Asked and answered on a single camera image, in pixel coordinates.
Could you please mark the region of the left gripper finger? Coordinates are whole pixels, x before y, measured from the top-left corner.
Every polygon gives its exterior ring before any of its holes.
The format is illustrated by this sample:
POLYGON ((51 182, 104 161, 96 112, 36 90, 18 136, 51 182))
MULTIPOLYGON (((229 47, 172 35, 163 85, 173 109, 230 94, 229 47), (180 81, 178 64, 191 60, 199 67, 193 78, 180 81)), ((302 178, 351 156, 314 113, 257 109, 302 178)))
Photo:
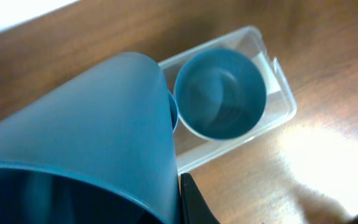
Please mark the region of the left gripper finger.
POLYGON ((219 224, 189 173, 180 176, 181 221, 184 224, 219 224))

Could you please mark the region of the blue cup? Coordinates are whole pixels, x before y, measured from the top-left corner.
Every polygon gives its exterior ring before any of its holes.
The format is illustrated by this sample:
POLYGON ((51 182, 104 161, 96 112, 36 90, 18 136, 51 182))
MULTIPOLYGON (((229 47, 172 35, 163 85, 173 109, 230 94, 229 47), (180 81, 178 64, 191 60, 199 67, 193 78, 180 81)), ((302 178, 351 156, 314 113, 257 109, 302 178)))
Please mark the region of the blue cup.
POLYGON ((170 114, 171 114, 171 121, 172 121, 172 132, 174 133, 178 125, 178 107, 174 99, 174 96, 170 91, 168 92, 168 99, 169 99, 170 114))
POLYGON ((0 223, 179 223, 168 96, 124 52, 0 121, 0 223))

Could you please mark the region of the blue cup front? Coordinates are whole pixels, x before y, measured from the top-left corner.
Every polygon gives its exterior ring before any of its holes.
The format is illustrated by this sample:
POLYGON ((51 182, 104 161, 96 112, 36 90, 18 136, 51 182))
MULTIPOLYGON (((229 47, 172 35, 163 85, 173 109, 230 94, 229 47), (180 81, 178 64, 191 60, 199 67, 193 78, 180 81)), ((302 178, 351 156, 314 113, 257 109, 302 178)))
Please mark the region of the blue cup front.
POLYGON ((0 223, 179 223, 168 96, 124 52, 0 121, 0 223))

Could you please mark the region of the blue bowl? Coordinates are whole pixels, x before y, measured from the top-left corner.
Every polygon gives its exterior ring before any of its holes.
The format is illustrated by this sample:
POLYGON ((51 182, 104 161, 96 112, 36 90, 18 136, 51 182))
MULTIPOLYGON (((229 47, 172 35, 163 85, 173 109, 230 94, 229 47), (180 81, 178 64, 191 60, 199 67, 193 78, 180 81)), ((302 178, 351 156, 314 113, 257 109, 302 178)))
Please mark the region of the blue bowl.
POLYGON ((195 55, 181 67, 174 96, 189 130, 204 139, 228 140, 247 134, 260 121, 267 87, 249 58, 217 48, 195 55))

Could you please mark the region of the blue cup back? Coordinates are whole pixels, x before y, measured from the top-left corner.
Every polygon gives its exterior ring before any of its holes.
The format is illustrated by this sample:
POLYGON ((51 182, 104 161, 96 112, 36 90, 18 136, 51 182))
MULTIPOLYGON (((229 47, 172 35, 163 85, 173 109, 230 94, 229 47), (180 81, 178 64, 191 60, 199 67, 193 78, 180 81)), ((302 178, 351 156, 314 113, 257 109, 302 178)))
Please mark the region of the blue cup back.
POLYGON ((178 107, 174 99, 174 96, 170 91, 168 92, 168 99, 169 99, 170 114, 171 114, 171 121, 172 121, 172 132, 174 133, 178 125, 178 107))

